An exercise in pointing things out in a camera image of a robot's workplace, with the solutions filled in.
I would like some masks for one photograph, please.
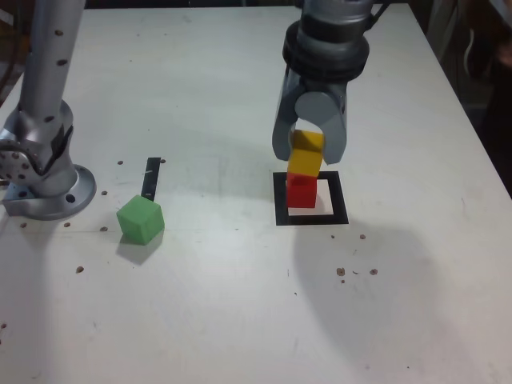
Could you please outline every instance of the black ring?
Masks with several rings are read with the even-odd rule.
[[[301,28],[305,34],[321,42],[332,42],[334,44],[352,42],[360,38],[367,27],[367,18],[349,24],[330,24],[312,18],[308,14],[303,15],[301,19]]]
[[[370,53],[364,37],[354,44],[351,55],[343,60],[333,60],[311,54],[297,43],[298,24],[295,22],[288,27],[282,49],[286,64],[295,73],[308,80],[328,83],[349,82],[361,74]]]

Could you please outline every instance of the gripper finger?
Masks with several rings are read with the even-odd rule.
[[[323,132],[323,159],[327,164],[339,162],[346,148],[345,116],[339,100],[335,94],[306,92],[295,103],[296,115]]]

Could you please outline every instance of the red cube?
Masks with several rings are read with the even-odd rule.
[[[286,206],[314,208],[317,200],[317,178],[303,174],[286,175]]]

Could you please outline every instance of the stacked cubes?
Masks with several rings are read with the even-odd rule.
[[[292,143],[286,176],[286,204],[288,208],[314,208],[322,164],[323,134],[295,130]]]

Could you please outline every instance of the green cube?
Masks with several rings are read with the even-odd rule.
[[[146,245],[166,226],[160,205],[142,196],[132,198],[117,216],[122,233],[137,244]]]

